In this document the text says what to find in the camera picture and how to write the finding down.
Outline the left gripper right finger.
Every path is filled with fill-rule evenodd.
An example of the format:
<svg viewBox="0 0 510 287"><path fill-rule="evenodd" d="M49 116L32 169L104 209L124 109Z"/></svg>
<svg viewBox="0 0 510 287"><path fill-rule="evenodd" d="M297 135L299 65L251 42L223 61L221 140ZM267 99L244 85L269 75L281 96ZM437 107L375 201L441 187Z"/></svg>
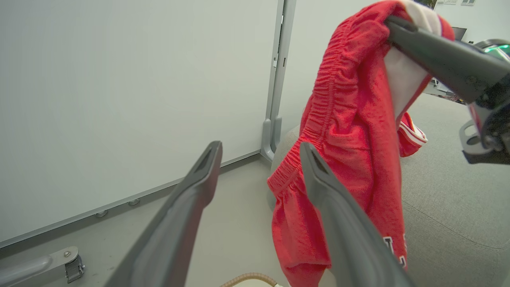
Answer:
<svg viewBox="0 0 510 287"><path fill-rule="evenodd" d="M317 149L299 148L309 200L320 212L337 287L416 287L370 218Z"/></svg>

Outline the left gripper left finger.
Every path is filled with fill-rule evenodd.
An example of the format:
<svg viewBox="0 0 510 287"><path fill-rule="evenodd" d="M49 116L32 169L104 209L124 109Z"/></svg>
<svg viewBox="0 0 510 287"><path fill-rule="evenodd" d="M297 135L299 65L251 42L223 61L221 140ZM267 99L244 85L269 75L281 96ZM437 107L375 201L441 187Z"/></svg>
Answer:
<svg viewBox="0 0 510 287"><path fill-rule="evenodd" d="M222 142L213 141L171 191L104 287L184 287L204 209L213 200Z"/></svg>

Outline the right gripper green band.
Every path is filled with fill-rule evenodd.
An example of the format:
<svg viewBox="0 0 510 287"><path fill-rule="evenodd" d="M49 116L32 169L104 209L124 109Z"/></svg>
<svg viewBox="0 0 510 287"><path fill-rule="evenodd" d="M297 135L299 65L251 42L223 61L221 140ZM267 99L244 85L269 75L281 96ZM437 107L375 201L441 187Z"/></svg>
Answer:
<svg viewBox="0 0 510 287"><path fill-rule="evenodd" d="M394 47L469 104L459 131L467 162L510 165L510 41L452 41L393 15L385 24Z"/></svg>

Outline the red sports shorts white trim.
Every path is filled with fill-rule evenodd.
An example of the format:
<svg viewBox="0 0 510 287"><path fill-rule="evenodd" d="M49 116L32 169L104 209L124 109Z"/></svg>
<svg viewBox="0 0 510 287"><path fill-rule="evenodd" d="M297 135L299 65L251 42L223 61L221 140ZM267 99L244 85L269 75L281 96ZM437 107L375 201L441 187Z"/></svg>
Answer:
<svg viewBox="0 0 510 287"><path fill-rule="evenodd" d="M320 212L306 192L302 142L315 146L400 266L406 267L399 129L415 149L426 143L406 111L431 76L390 47L390 31L384 23L390 15L454 40L444 18L411 0L376 2L335 29L301 117L297 141L267 181L275 198L273 241L291 287L318 287L332 265Z"/></svg>

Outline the grey fabric sofa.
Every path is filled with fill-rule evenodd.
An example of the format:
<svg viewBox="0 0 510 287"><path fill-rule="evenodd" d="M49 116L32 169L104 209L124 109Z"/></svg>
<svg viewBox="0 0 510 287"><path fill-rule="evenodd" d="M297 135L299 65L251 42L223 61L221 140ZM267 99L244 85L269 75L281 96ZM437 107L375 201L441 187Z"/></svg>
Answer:
<svg viewBox="0 0 510 287"><path fill-rule="evenodd" d="M408 274L419 287L504 287L510 275L510 166L470 165L465 106L431 94L409 111L428 142L401 158Z"/></svg>

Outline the wicker laundry basket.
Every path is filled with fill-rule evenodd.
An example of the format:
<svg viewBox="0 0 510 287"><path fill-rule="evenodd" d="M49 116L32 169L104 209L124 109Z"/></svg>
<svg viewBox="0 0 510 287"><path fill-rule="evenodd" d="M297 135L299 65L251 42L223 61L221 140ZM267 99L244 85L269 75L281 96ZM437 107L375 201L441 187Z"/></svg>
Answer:
<svg viewBox="0 0 510 287"><path fill-rule="evenodd" d="M226 283L222 284L220 287L232 287L233 285L236 285L237 283L247 280L247 279L260 279L265 282L269 282L272 285L275 285L277 282L271 278L270 276L267 276L266 274L262 273L245 273L242 275L239 275L230 281L227 281Z"/></svg>

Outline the grey partition corner foot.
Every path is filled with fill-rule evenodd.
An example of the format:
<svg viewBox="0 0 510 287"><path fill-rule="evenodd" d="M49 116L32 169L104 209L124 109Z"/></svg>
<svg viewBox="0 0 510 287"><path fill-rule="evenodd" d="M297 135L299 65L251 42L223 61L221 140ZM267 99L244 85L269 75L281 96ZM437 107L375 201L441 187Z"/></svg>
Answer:
<svg viewBox="0 0 510 287"><path fill-rule="evenodd" d="M266 118L266 120L263 121L261 154L269 162L273 162L276 148L280 142L281 134L281 116L277 116L274 120Z"/></svg>

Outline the grey partition foot with caster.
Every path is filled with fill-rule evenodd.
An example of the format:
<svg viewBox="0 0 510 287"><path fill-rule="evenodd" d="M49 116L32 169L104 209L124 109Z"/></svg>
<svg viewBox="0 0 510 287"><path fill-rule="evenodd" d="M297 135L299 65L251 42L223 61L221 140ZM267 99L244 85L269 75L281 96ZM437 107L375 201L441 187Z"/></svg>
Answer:
<svg viewBox="0 0 510 287"><path fill-rule="evenodd" d="M76 246L6 265L0 261L0 287L42 287L57 279L67 284L84 275L85 265Z"/></svg>

